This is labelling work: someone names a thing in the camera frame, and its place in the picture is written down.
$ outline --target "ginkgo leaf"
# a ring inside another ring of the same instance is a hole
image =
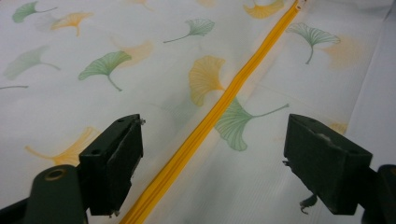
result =
[[[29,146],[26,146],[25,149],[39,158],[52,160],[55,165],[71,164],[77,166],[79,164],[78,154],[81,153],[81,151],[84,150],[87,146],[89,146],[90,143],[93,142],[93,140],[95,140],[95,138],[99,134],[100,132],[96,131],[94,128],[88,127],[84,130],[79,139],[72,146],[70,146],[61,154],[53,157],[42,155],[34,151]]]
[[[216,2],[215,0],[196,0],[203,7],[213,7]]]
[[[332,61],[329,67],[335,70],[345,69],[356,64],[361,59],[361,55],[365,55],[364,51],[366,50],[356,38],[345,35],[338,37],[341,39],[339,44],[322,49],[330,55]]]
[[[96,59],[95,61],[90,63],[90,65],[88,65],[88,67],[86,67],[85,70],[79,74],[78,79],[84,80],[85,78],[93,75],[105,75],[107,76],[107,79],[110,81],[110,83],[118,91],[122,91],[122,89],[120,89],[113,82],[113,80],[111,80],[110,74],[120,63],[123,63],[131,59],[132,59],[131,55],[123,51],[108,53],[102,58]]]
[[[12,15],[12,20],[14,20],[16,23],[20,23],[23,22],[23,20],[29,15],[41,12],[48,12],[57,8],[54,7],[45,11],[37,11],[35,10],[35,4],[37,4],[37,2],[26,3],[23,6],[18,7],[17,10],[15,10],[15,13]]]
[[[247,123],[251,119],[267,116],[286,107],[289,107],[289,104],[262,115],[252,116],[234,98],[215,125],[215,129],[220,133],[221,138],[227,141],[230,148],[244,151],[248,148],[248,145],[244,141],[242,134]]]
[[[135,4],[140,4],[143,7],[145,7],[146,9],[150,10],[150,11],[154,11],[154,9],[152,9],[151,7],[147,6],[147,0],[128,0],[128,2],[132,2]]]
[[[314,54],[314,46],[316,44],[326,42],[338,44],[341,41],[338,36],[324,32],[317,28],[309,27],[303,22],[292,24],[288,29],[286,29],[286,32],[300,35],[306,40],[306,42],[308,42],[309,46],[311,47],[311,54],[308,61],[306,61],[306,64],[311,62],[312,55]]]
[[[203,105],[208,92],[224,90],[219,82],[219,70],[224,63],[225,60],[213,56],[205,56],[194,62],[189,72],[189,81],[191,100],[195,105]]]
[[[151,41],[145,41],[143,44],[133,47],[124,47],[121,46],[119,43],[115,41],[114,38],[111,38],[113,44],[117,46],[120,50],[124,51],[125,53],[129,54],[132,57],[132,60],[126,61],[120,64],[120,67],[126,67],[135,65],[140,63],[141,61],[147,59],[153,50],[153,45]]]
[[[93,13],[84,13],[84,12],[71,13],[63,17],[62,19],[56,21],[55,23],[53,23],[51,26],[51,30],[56,30],[67,26],[74,26],[77,29],[76,36],[79,36],[79,23],[85,18],[90,17],[92,15]]]
[[[256,3],[254,3],[254,7],[244,5],[244,9],[254,19],[265,19],[277,13],[283,6],[283,0],[275,0],[275,2],[267,6],[259,6]]]
[[[51,66],[57,70],[61,70],[59,67],[50,64],[50,63],[43,63],[41,62],[41,55],[49,49],[48,46],[42,46],[38,49],[32,49],[27,52],[24,52],[19,57],[17,57],[12,63],[9,63],[6,71],[4,72],[4,76],[8,79],[15,79],[19,74],[23,73],[27,69],[38,65],[38,64],[45,64]]]
[[[189,35],[204,36],[207,35],[210,31],[212,31],[213,27],[215,26],[215,23],[213,21],[207,19],[196,19],[192,21],[186,21],[186,23],[190,26],[190,32],[187,35],[177,39],[163,41],[163,43],[169,43],[175,40],[179,40]]]

